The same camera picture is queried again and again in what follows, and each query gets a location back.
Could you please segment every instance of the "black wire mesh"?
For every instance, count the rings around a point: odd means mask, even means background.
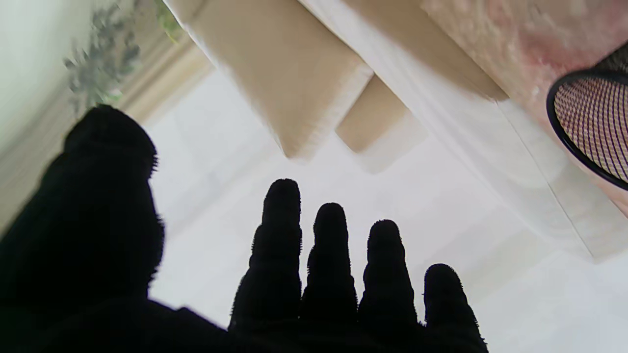
[[[628,44],[595,67],[570,73],[548,95],[563,144],[595,173],[628,190]]]

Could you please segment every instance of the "gloved hand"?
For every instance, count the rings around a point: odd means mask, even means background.
[[[417,322],[405,250],[391,220],[371,228],[365,290],[358,305],[349,233],[338,204],[325,204],[318,211],[301,296],[300,213],[296,182],[274,182],[253,239],[249,269],[235,295],[230,332],[305,351],[487,352],[460,280],[447,265],[427,270],[426,324]]]

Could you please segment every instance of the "white floor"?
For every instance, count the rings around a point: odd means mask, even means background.
[[[317,209],[338,202],[359,295],[369,228],[388,218],[402,233],[420,316],[423,273],[446,262],[492,352],[626,351],[628,256],[594,266],[555,251],[433,138],[378,175],[360,169],[335,136],[299,165],[246,107],[215,73],[147,126],[160,152],[152,185],[168,232],[155,299],[227,325],[266,189],[292,178],[302,197],[303,279]]]

